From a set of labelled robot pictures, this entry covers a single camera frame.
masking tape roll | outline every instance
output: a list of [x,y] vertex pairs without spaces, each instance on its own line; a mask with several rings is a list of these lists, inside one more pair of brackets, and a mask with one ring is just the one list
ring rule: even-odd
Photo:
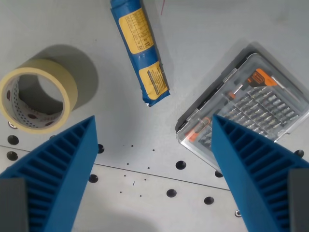
[[[51,115],[31,109],[19,98],[19,77],[36,75],[52,82],[62,95],[62,112]],[[46,59],[30,60],[7,74],[0,81],[0,110],[17,128],[34,134],[51,133],[68,119],[77,102],[77,85],[61,65]]]

blue cylindrical package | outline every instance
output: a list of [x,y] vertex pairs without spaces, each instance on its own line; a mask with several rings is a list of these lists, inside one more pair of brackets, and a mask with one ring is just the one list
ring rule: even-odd
[[145,103],[152,106],[169,95],[140,0],[111,0],[111,11],[140,82]]

yellow label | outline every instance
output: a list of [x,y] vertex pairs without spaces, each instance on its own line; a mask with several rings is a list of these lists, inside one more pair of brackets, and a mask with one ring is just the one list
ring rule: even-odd
[[141,69],[139,74],[147,95],[151,100],[156,100],[162,93],[167,91],[168,87],[163,78],[159,61],[147,68]]
[[145,51],[154,45],[142,8],[121,17],[119,25],[132,54]]

red wire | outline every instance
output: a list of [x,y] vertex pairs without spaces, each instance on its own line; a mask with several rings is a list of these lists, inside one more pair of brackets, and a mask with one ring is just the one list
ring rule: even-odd
[[164,8],[165,0],[163,0],[163,5],[162,5],[162,10],[161,10],[161,15],[163,13],[163,8]]

screwdriver bit set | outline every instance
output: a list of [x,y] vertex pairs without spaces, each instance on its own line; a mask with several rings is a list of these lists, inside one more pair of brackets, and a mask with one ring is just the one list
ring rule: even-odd
[[220,170],[211,151],[214,114],[276,142],[309,115],[309,97],[260,54],[247,56],[177,132],[180,144]]

